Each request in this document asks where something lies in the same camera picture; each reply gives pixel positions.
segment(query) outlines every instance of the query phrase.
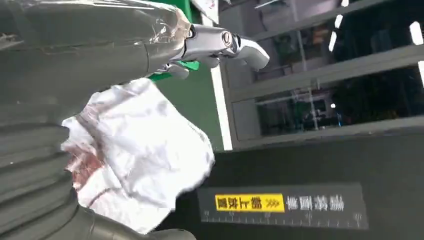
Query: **machine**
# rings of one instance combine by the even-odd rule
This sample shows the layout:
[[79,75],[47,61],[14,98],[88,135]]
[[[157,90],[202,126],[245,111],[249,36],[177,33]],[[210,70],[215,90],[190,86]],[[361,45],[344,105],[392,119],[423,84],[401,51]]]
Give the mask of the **machine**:
[[112,85],[155,72],[183,78],[178,61],[221,58],[254,69],[269,60],[255,42],[157,3],[0,0],[0,239],[195,239],[179,229],[141,236],[79,206],[61,122]]

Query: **white cloth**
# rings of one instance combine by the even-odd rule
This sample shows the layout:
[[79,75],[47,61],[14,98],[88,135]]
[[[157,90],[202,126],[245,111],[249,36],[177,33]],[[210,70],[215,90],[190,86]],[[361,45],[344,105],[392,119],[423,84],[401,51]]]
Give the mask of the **white cloth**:
[[199,185],[214,163],[211,143],[147,78],[93,94],[63,121],[68,169],[82,206],[146,234]]

